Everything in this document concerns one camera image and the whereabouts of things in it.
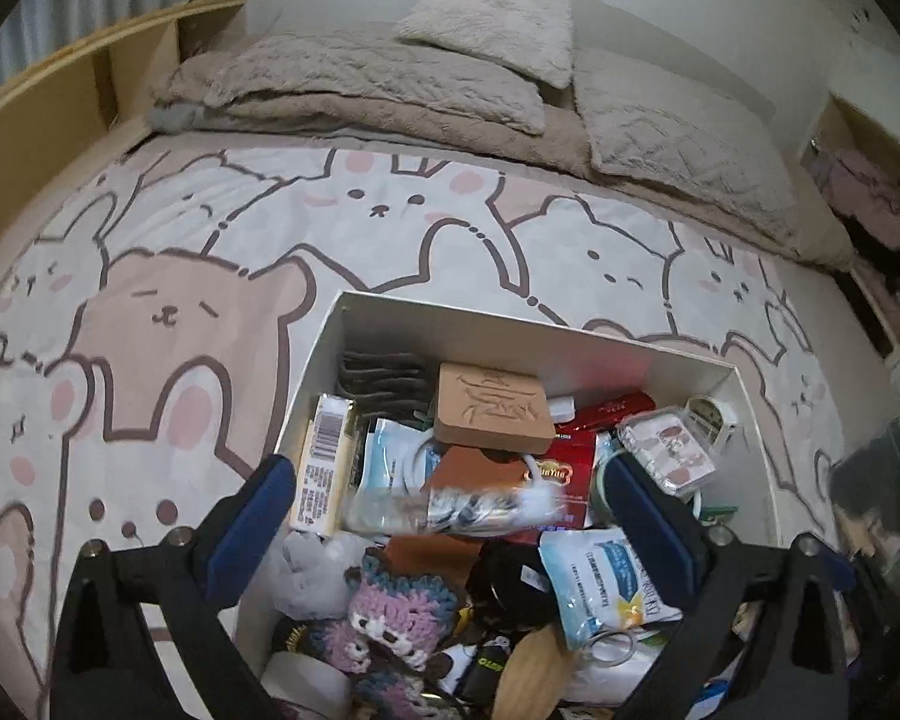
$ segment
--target white box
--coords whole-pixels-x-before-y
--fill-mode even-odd
[[[310,352],[284,421],[277,451],[296,461],[317,399],[333,392],[344,350],[410,351],[434,362],[538,376],[547,397],[573,395],[577,408],[642,389],[659,406],[711,395],[736,410],[739,428],[703,489],[703,504],[739,507],[730,526],[742,541],[782,546],[773,475],[754,409],[736,368],[639,341],[625,341],[553,324],[389,298],[341,293]],[[279,617],[269,591],[255,577],[238,613],[235,641],[259,674]]]

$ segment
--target green object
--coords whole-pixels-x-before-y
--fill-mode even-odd
[[[701,525],[727,525],[739,509],[735,506],[704,506],[700,509]]]

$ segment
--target tape roll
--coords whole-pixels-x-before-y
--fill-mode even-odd
[[[276,653],[260,678],[267,693],[327,720],[344,720],[350,709],[346,674],[316,658],[299,653]]]

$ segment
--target beige comforter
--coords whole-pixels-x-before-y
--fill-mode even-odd
[[[650,181],[611,178],[593,170],[590,143],[583,120],[572,110],[545,105],[546,127],[539,136],[506,124],[432,110],[423,105],[338,94],[288,94],[269,98],[253,95],[221,108],[206,104],[221,69],[232,60],[228,52],[207,52],[184,62],[154,89],[157,107],[151,120],[157,129],[276,132],[295,134],[308,124],[327,119],[359,124],[374,139],[395,133],[433,146],[501,157],[525,165],[547,167],[593,185],[624,191],[655,205],[702,221],[712,227],[796,262],[828,269],[848,269],[853,256],[847,231],[834,218],[802,167],[790,165],[797,195],[797,234],[775,239],[744,218],[672,187]],[[173,113],[186,110],[186,116]]]

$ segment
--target blue label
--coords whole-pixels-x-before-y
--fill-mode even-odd
[[[640,584],[637,581],[634,564],[631,563],[631,559],[626,553],[626,547],[616,541],[605,541],[600,546],[604,548],[613,574],[617,578],[617,589],[620,591],[621,598],[625,601],[634,600]]]

